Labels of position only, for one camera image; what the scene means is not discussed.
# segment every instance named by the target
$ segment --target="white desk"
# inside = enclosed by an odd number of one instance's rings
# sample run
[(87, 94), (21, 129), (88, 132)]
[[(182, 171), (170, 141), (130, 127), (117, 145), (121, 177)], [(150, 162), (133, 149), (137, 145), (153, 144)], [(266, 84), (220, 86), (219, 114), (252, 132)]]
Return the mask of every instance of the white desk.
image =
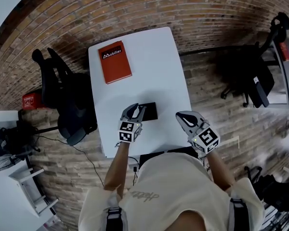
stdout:
[[(132, 76), (106, 84), (98, 49), (122, 40)], [(118, 122), (133, 103), (155, 102), (158, 120), (143, 122), (143, 131), (129, 155), (148, 154), (189, 146), (175, 118), (191, 110), (179, 54), (169, 27), (152, 29), (108, 40), (89, 48), (90, 75), (97, 124), (106, 157), (114, 157)]]

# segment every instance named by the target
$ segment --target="black strap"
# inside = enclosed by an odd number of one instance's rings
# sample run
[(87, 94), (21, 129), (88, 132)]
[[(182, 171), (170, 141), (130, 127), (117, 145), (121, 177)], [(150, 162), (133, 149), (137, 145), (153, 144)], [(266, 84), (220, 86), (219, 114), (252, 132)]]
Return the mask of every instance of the black strap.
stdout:
[(122, 231), (123, 230), (121, 212), (122, 212), (122, 209), (120, 207), (114, 207), (108, 210), (106, 231)]
[(235, 213), (234, 231), (250, 231), (249, 211), (242, 199), (231, 199)]

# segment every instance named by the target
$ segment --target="orange book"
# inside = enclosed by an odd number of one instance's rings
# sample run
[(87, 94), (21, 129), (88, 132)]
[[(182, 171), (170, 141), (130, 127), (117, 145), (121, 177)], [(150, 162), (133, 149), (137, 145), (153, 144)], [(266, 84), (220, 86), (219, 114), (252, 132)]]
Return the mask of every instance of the orange book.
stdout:
[(122, 41), (98, 50), (106, 84), (131, 76), (131, 68)]

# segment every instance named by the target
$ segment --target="shirt sleeve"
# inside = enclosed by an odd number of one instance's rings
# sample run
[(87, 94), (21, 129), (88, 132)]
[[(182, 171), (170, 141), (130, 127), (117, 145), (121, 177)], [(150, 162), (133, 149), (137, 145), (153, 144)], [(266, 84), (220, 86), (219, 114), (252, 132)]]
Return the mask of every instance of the shirt sleeve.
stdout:
[(231, 196), (235, 194), (237, 197), (244, 200), (250, 218), (250, 230), (260, 230), (264, 220), (264, 206), (258, 198), (250, 180), (241, 178), (230, 189)]
[(97, 231), (100, 229), (103, 211), (110, 207), (107, 201), (111, 193), (112, 191), (99, 187), (88, 190), (79, 216), (79, 231)]

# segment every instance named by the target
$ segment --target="red box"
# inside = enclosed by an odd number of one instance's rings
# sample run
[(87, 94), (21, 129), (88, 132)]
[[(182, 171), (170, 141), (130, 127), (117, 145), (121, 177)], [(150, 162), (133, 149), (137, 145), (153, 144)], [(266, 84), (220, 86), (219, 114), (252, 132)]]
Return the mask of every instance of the red box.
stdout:
[(23, 109), (24, 110), (35, 110), (46, 108), (42, 104), (42, 96), (39, 93), (31, 93), (23, 96)]

